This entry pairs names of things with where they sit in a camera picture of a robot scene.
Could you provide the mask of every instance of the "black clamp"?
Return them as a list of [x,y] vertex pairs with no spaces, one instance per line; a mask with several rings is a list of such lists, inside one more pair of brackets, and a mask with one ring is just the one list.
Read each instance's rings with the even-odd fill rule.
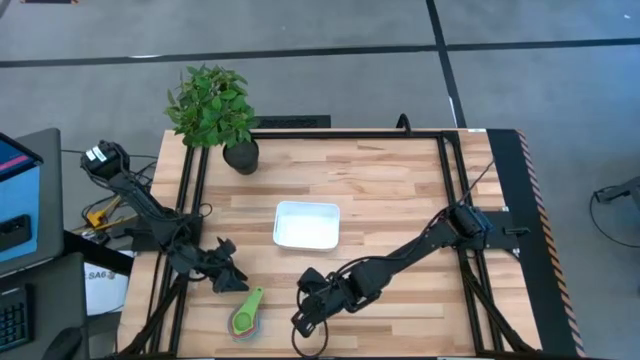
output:
[[400,118],[398,119],[398,123],[396,123],[396,129],[404,129],[404,134],[407,137],[411,137],[411,123],[409,122],[409,118],[404,113],[400,114]]

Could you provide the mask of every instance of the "blue screen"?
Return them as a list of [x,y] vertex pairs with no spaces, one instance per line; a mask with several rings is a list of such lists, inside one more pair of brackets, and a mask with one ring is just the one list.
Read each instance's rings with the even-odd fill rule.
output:
[[0,175],[34,162],[27,154],[0,140]]

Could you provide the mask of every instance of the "potted plant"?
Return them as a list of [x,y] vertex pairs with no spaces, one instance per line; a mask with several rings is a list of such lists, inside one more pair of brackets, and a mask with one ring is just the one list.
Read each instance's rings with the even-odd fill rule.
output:
[[241,174],[258,168],[258,144],[249,130],[258,125],[254,110],[246,103],[247,84],[242,76],[219,66],[200,69],[187,66],[191,77],[184,81],[180,73],[177,96],[167,90],[167,114],[176,126],[176,134],[184,134],[182,142],[189,146],[224,144],[223,157]]

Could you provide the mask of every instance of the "black plant pot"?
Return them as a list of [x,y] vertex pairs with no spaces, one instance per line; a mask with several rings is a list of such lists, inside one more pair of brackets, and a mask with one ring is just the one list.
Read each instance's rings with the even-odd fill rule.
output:
[[254,140],[241,142],[231,148],[225,145],[222,149],[224,161],[242,175],[252,174],[258,169],[258,155],[260,149]]

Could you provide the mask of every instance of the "green measuring cup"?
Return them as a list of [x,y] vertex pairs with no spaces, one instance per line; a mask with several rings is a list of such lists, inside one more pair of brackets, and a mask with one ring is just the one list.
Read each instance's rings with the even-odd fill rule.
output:
[[240,309],[233,315],[232,324],[234,334],[241,335],[254,327],[254,319],[258,312],[258,305],[260,305],[263,293],[263,288],[255,288]]

